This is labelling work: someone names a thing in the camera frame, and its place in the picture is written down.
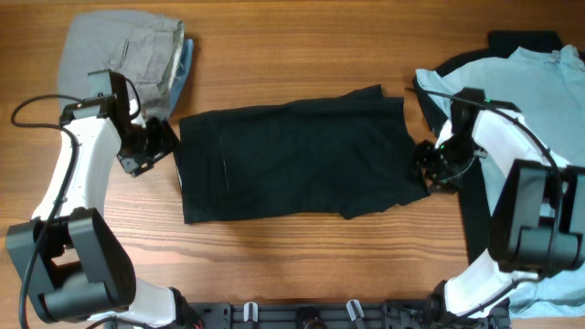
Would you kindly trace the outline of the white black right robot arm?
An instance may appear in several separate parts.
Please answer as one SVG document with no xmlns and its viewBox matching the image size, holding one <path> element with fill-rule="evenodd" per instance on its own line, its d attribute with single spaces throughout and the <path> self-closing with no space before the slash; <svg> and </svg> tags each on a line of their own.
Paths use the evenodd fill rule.
<svg viewBox="0 0 585 329">
<path fill-rule="evenodd" d="M 437 142 L 416 147 L 434 190 L 456 191 L 478 158 L 505 176 L 482 254 L 429 297 L 428 323 L 439 328 L 487 320 L 515 289 L 584 263 L 584 170 L 554 156 L 511 102 L 482 90 L 450 96 L 451 118 Z"/>
</svg>

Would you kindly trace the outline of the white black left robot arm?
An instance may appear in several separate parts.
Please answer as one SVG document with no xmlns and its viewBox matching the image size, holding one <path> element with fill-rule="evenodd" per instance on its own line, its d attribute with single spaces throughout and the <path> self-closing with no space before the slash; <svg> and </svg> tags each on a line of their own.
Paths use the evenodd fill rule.
<svg viewBox="0 0 585 329">
<path fill-rule="evenodd" d="M 48 324 L 126 324 L 185 328 L 197 320 L 180 292 L 138 279 L 106 224 L 104 202 L 114 157 L 139 152 L 130 103 L 99 94 L 73 99 L 55 124 L 62 146 L 48 191 L 31 220 L 9 228 L 6 248 L 21 279 L 18 317 L 27 307 Z"/>
</svg>

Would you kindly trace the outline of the black shorts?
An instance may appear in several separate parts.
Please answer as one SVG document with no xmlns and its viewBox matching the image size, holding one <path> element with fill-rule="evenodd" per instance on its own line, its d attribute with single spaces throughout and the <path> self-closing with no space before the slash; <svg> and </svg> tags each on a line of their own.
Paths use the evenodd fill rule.
<svg viewBox="0 0 585 329">
<path fill-rule="evenodd" d="M 207 111 L 179 123 L 184 221 L 406 206 L 428 190 L 403 100 L 378 86 L 335 98 Z"/>
</svg>

